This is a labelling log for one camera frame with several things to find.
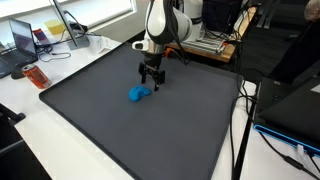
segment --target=desk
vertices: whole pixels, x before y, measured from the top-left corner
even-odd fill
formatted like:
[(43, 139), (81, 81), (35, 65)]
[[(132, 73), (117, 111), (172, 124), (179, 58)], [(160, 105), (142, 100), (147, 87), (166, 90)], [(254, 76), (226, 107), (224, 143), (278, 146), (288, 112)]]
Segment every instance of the desk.
[[(240, 16), (241, 18), (243, 18), (242, 21), (240, 22), (240, 26), (238, 28), (238, 31), (239, 31), (239, 34), (241, 35), (241, 37), (244, 35), (246, 30), (248, 29), (250, 22), (251, 22), (255, 13), (256, 13), (256, 8), (250, 8), (248, 10), (248, 13), (244, 17)], [(166, 46), (174, 48), (174, 49), (179, 49), (179, 47), (176, 44), (168, 44)], [(182, 46), (186, 52), (200, 55), (200, 56), (207, 57), (207, 58), (211, 58), (214, 60), (222, 61), (222, 62), (229, 62), (230, 59), (232, 58), (235, 50), (236, 50), (235, 46), (231, 45), (231, 44), (226, 44), (224, 47), (222, 47), (223, 50), (219, 53), (214, 52), (212, 50), (198, 49), (197, 46), (199, 46), (199, 45), (196, 45), (196, 44), (193, 45), (192, 43), (190, 43), (190, 44), (183, 44), (182, 43)]]
[[(54, 52), (65, 51), (68, 51), (66, 44), (54, 47)], [(92, 54), (89, 48), (75, 50), (71, 54), (72, 57), (69, 59), (50, 63), (38, 61), (35, 64), (53, 84), (56, 84), (102, 55)], [(75, 127), (41, 102), (38, 97), (41, 90), (28, 79), (14, 81), (6, 77), (0, 80), (0, 84), (1, 103), (16, 113), (26, 114), (26, 119), (15, 125), (15, 128), (52, 179), (132, 179)], [(249, 94), (253, 94), (255, 85), (246, 83), (246, 89)], [(237, 157), (247, 122), (245, 100), (238, 101), (233, 117), (235, 157)], [(212, 179), (230, 179), (230, 164), (231, 148), (228, 132)]]

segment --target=blue toy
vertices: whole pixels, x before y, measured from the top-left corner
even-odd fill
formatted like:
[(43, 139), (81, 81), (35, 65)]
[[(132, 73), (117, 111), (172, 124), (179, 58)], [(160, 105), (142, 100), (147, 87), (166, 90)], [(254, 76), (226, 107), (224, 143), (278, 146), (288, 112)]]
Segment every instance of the blue toy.
[(130, 89), (129, 99), (133, 102), (139, 101), (143, 96), (151, 94), (151, 90), (143, 86), (136, 86)]

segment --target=gray mat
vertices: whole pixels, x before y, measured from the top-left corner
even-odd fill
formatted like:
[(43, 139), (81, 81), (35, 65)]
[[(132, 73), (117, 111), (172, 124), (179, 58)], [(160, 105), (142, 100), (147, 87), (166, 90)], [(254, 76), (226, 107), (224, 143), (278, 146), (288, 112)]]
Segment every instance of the gray mat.
[[(122, 45), (40, 99), (136, 179), (210, 179), (238, 95), (236, 76), (164, 59), (166, 83), (131, 102), (128, 92), (140, 84), (142, 60), (141, 52)], [(145, 86), (153, 85), (148, 77)]]

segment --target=laptop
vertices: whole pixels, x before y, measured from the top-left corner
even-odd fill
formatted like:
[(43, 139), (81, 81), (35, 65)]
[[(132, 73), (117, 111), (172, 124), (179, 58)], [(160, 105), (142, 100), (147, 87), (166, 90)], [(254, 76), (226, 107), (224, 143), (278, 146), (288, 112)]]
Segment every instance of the laptop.
[(320, 77), (297, 88), (264, 79), (258, 96), (255, 130), (320, 157)]
[(33, 63), (38, 60), (31, 25), (11, 18), (9, 23), (16, 46), (12, 50), (1, 52), (0, 78), (11, 74), (19, 63)]

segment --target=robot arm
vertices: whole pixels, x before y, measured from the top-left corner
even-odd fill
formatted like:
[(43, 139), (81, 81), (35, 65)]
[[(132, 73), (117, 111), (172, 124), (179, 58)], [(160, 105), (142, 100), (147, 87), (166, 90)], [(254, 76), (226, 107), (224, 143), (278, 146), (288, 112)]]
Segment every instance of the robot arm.
[(150, 0), (145, 39), (132, 44), (133, 49), (145, 51), (144, 62), (139, 65), (141, 82), (145, 83), (146, 75), (151, 75), (155, 81), (155, 91), (165, 80), (165, 71), (159, 70), (164, 45), (176, 41), (182, 49), (180, 42), (190, 37), (195, 25), (199, 24), (199, 17), (201, 22), (202, 0), (185, 0), (183, 9), (189, 13), (174, 8), (173, 0)]

